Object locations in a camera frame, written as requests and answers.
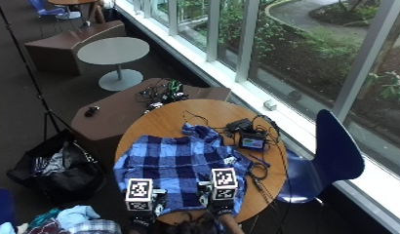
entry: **bench seat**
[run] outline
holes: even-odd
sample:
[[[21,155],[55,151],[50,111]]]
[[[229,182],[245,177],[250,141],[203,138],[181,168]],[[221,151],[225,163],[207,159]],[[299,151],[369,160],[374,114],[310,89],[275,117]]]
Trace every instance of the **bench seat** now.
[[[167,80],[151,78],[122,92],[86,105],[73,120],[75,138],[86,150],[98,158],[106,169],[114,168],[117,149],[127,128],[143,116],[146,103],[135,97],[150,85],[167,84]],[[198,88],[183,86],[190,99],[227,100],[231,90],[226,87]],[[93,117],[85,117],[90,106],[101,110]]]
[[[79,49],[101,39],[123,36],[126,26],[121,20],[115,20],[27,42],[26,50],[39,71],[78,76],[83,70],[83,62],[77,57]]]

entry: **tripod leg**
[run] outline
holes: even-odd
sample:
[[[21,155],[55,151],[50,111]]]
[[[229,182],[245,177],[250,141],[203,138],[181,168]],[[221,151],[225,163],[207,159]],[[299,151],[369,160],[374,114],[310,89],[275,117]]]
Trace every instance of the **tripod leg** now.
[[[45,113],[45,140],[47,139],[47,115],[49,112]]]

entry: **blue plastic chair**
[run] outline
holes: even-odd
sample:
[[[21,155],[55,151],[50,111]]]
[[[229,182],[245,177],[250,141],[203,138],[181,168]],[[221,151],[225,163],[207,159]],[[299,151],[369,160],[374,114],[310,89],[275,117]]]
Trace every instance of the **blue plastic chair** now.
[[[30,1],[31,5],[34,6],[35,11],[38,12],[41,18],[47,17],[47,16],[55,17],[57,22],[58,22],[59,27],[61,27],[61,31],[63,31],[62,25],[61,25],[61,22],[59,22],[59,19],[57,18],[57,16],[66,15],[67,14],[66,9],[55,8],[53,10],[46,10],[45,9],[45,0],[29,0],[29,1]]]
[[[0,188],[0,225],[11,222],[15,226],[15,202],[11,192],[6,188]]]
[[[334,182],[359,177],[366,169],[366,162],[354,138],[329,110],[319,112],[317,124],[315,159],[309,160],[287,149],[289,178],[277,200],[289,204],[317,200],[322,204],[322,218],[325,202],[318,196]],[[321,223],[319,221],[315,233],[319,233]]]

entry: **wire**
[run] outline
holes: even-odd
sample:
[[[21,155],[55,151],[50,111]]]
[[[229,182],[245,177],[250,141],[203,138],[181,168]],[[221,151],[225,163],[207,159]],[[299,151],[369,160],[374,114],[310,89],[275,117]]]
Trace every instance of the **wire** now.
[[[275,146],[278,148],[278,151],[279,151],[279,154],[281,154],[281,157],[282,157],[282,164],[283,164],[283,169],[286,171],[287,183],[289,183],[289,188],[290,188],[290,201],[287,203],[287,210],[286,210],[285,216],[282,218],[282,221],[279,223],[279,228],[278,228],[278,231],[277,231],[277,233],[279,233],[279,232],[283,233],[282,224],[285,223],[285,220],[286,220],[286,217],[287,217],[287,214],[289,214],[289,211],[290,211],[290,207],[291,207],[291,198],[293,198],[291,181],[290,181],[289,169],[287,169],[287,165],[286,165],[286,155],[283,154],[282,149],[279,147],[279,137],[275,137],[271,133],[270,133],[270,137],[275,141]]]

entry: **checkered towel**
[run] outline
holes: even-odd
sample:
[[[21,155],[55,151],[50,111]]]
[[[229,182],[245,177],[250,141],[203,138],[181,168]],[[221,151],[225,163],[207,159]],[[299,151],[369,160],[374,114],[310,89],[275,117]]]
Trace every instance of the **checkered towel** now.
[[[185,137],[142,136],[125,153],[114,170],[122,191],[131,178],[153,178],[154,186],[167,189],[167,206],[162,215],[174,211],[205,209],[197,192],[198,182],[210,180],[214,168],[235,168],[238,194],[234,215],[238,215],[246,193],[246,176],[253,165],[210,127],[183,125]]]

